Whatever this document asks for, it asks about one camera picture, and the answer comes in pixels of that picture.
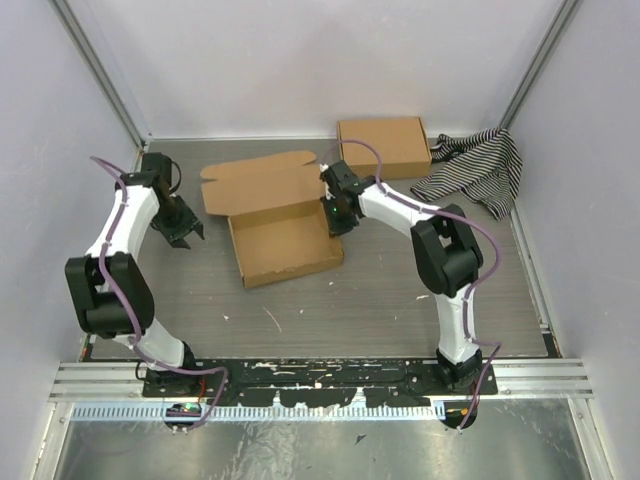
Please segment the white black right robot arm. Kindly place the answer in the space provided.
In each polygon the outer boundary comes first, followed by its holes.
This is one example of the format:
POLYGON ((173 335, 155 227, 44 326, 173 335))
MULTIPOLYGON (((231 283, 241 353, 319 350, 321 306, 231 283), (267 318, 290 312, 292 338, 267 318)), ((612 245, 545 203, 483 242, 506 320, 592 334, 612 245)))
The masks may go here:
POLYGON ((322 164, 320 180, 330 236, 368 218, 411 240, 418 275, 436 299, 437 374, 447 392, 466 392, 482 368, 480 347, 471 340, 473 295, 467 290, 479 277, 483 256, 464 212, 456 205, 420 206, 373 176, 357 177, 343 161, 322 164))

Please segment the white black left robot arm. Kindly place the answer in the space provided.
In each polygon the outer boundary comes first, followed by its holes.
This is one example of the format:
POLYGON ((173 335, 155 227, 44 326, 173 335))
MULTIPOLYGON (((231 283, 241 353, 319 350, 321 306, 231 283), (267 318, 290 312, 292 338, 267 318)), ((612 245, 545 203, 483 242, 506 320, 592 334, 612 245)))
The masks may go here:
POLYGON ((79 326, 135 353, 147 366, 142 379, 148 387, 194 395, 204 384, 194 354, 157 319, 152 291, 137 263, 149 230, 176 249, 188 248, 188 235, 204 234, 203 223, 177 193, 181 169, 163 153, 143 154, 135 172, 101 158, 94 161, 115 180, 114 204, 96 241, 65 264, 79 326))

